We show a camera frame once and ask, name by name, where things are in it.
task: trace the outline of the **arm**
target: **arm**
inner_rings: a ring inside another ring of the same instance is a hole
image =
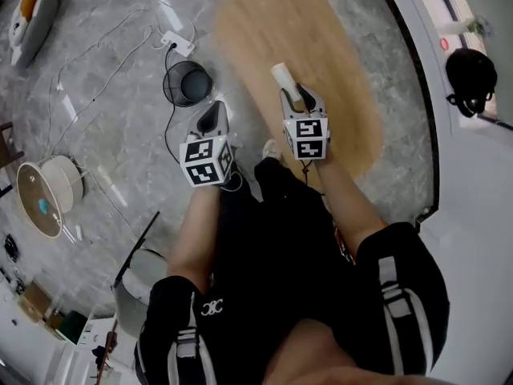
[[[181,276],[205,294],[208,288],[219,216],[220,189],[194,190],[176,247],[168,255],[168,276]]]
[[[344,237],[347,249],[356,259],[358,247],[363,240],[383,229],[385,224],[349,173],[338,165],[329,149],[326,158],[316,160],[315,165],[333,219]]]

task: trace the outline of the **marble floor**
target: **marble floor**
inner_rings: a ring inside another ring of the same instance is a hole
[[[192,110],[176,110],[168,139],[177,152],[192,112],[222,99],[239,147],[236,158],[254,187],[252,167],[268,133],[247,91],[213,45],[217,1],[168,0],[183,21],[180,33],[194,38],[192,59],[214,80],[208,100]],[[382,158],[358,184],[386,221],[413,221],[433,204],[434,195],[430,135],[413,62],[385,0],[329,2],[360,55],[384,130]],[[60,306],[87,314],[98,304],[108,311],[113,275],[153,214],[161,212],[146,246],[165,253],[176,240],[192,192],[163,138],[171,107],[162,93],[165,50],[154,47],[160,46],[158,25],[169,30],[170,22],[156,0],[60,0],[55,24],[35,61],[16,70],[10,66],[7,36],[16,4],[6,0],[0,7],[0,123],[14,122],[12,136],[16,148],[26,153],[24,160],[39,161],[55,145],[55,153],[73,156],[92,175],[84,177],[83,201],[66,216],[70,228],[82,226],[83,241],[42,237],[27,223],[16,192],[0,200],[0,237],[14,237],[22,251],[19,272],[28,281],[35,278]],[[100,44],[70,61],[131,12]],[[103,94],[85,108],[148,35]],[[178,60],[174,54],[172,61]],[[56,74],[67,61],[57,85]],[[77,112],[77,120],[55,144]],[[16,168],[12,164],[0,172],[0,185],[14,181]],[[0,253],[5,267],[4,257]]]

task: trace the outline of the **bag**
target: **bag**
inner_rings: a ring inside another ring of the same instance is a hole
[[[447,101],[458,106],[465,117],[481,114],[497,84],[493,62],[480,51],[459,48],[447,59],[446,73],[454,90]]]

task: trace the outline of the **white sneaker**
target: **white sneaker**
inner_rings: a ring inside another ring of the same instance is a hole
[[[281,151],[275,139],[267,140],[267,143],[265,143],[262,150],[262,160],[267,157],[276,158],[278,161],[281,161]]]

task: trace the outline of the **power strip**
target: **power strip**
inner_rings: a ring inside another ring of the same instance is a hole
[[[168,30],[160,40],[162,44],[176,43],[175,51],[187,58],[194,50],[194,44],[189,43],[185,38]]]

